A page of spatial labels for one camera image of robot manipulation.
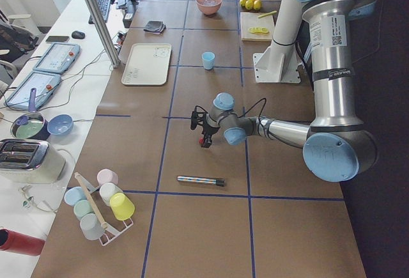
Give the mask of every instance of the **silver toaster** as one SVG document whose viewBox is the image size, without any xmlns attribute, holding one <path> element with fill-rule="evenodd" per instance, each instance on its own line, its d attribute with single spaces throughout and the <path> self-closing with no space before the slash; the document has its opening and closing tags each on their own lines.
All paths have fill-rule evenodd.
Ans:
<svg viewBox="0 0 409 278">
<path fill-rule="evenodd" d="M 64 157 L 47 141 L 0 141 L 0 175 L 14 182 L 52 183 L 65 165 Z"/>
</svg>

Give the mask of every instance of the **black backpack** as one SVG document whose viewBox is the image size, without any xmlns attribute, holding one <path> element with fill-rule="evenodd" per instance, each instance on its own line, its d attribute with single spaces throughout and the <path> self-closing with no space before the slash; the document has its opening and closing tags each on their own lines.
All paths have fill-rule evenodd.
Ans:
<svg viewBox="0 0 409 278">
<path fill-rule="evenodd" d="M 9 53 L 0 56 L 0 59 L 13 62 L 27 54 L 27 51 L 34 50 L 38 37 L 32 38 L 29 34 L 20 33 L 12 26 L 0 21 L 0 50 L 8 49 Z"/>
</svg>

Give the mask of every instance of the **folded cloth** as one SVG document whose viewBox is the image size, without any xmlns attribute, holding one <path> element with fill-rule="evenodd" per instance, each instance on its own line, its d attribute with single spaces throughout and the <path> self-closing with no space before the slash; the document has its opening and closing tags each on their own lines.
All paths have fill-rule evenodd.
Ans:
<svg viewBox="0 0 409 278">
<path fill-rule="evenodd" d="M 166 25 L 163 21 L 150 20 L 144 27 L 144 31 L 151 33 L 161 33 L 166 29 Z"/>
</svg>

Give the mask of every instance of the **pot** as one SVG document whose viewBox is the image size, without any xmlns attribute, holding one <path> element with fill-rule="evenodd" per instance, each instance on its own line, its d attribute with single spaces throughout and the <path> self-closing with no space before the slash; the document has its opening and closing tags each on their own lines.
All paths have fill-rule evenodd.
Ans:
<svg viewBox="0 0 409 278">
<path fill-rule="evenodd" d="M 30 91 L 28 113 L 17 118 L 11 127 L 11 133 L 17 139 L 39 139 L 45 141 L 50 133 L 47 130 L 47 120 L 36 112 L 35 107 L 36 88 Z"/>
</svg>

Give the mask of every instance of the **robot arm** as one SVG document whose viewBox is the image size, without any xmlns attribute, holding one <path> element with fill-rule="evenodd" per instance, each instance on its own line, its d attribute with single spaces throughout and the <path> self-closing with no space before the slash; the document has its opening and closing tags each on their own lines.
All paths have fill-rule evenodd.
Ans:
<svg viewBox="0 0 409 278">
<path fill-rule="evenodd" d="M 256 81 L 294 82 L 288 67 L 303 18 L 309 23 L 312 45 L 315 120 L 307 126 L 264 117 L 238 117 L 233 97 L 221 93 L 209 113 L 204 112 L 200 118 L 195 117 L 196 109 L 192 113 L 191 128 L 203 126 L 206 138 L 201 146 L 208 148 L 212 134 L 221 128 L 232 145 L 249 135 L 260 135 L 302 148 L 307 167 L 326 181 L 349 180 L 369 169 L 378 152 L 373 136 L 355 115 L 348 16 L 356 19 L 369 15 L 373 5 L 373 0 L 282 0 L 272 44 L 254 64 Z"/>
</svg>

